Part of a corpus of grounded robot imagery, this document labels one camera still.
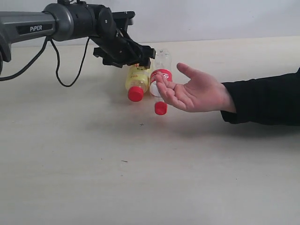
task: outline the red bottle cap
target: red bottle cap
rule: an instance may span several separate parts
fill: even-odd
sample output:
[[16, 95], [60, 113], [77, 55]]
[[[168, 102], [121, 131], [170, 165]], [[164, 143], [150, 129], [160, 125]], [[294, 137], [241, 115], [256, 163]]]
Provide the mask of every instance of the red bottle cap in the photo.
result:
[[128, 91], [128, 98], [133, 102], [139, 102], [144, 97], [144, 91], [140, 87], [132, 87]]
[[166, 102], [156, 102], [154, 108], [155, 113], [162, 116], [167, 113], [168, 105]]

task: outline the human hand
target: human hand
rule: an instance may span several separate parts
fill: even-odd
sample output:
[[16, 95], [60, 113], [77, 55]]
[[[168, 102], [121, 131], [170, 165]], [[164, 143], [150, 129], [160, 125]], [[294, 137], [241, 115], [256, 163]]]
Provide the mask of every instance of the human hand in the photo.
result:
[[186, 112], [236, 112], [229, 92], [215, 77], [183, 63], [178, 63], [177, 69], [190, 78], [188, 83], [169, 82], [161, 73], [155, 77], [159, 93], [167, 104]]

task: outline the robotic arm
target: robotic arm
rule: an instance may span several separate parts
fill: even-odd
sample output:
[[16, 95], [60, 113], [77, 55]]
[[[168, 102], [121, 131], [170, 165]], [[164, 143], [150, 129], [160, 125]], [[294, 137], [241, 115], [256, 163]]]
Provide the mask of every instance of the robotic arm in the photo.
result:
[[99, 46], [94, 56], [103, 58], [104, 65], [122, 68], [139, 63], [150, 67], [155, 50], [127, 34], [134, 12], [112, 13], [103, 5], [72, 1], [58, 0], [40, 13], [0, 12], [0, 74], [3, 61], [11, 61], [11, 44], [41, 37], [59, 42], [89, 37]]

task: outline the yellow bottle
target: yellow bottle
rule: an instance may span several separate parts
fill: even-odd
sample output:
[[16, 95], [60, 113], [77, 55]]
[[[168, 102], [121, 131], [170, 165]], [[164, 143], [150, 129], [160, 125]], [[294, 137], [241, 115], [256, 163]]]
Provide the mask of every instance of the yellow bottle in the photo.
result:
[[144, 93], [149, 87], [151, 69], [152, 66], [147, 69], [139, 66], [139, 64], [130, 67], [125, 83], [129, 100], [139, 102], [143, 99]]

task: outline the white wall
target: white wall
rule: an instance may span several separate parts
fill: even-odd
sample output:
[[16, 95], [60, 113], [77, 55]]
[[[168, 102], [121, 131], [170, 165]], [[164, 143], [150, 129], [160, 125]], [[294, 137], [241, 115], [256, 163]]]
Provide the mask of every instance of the white wall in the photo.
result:
[[[299, 0], [86, 0], [135, 11], [138, 42], [300, 35]], [[0, 11], [42, 11], [55, 0], [2, 0]], [[63, 44], [81, 44], [84, 40]], [[40, 45], [34, 40], [21, 45]]]

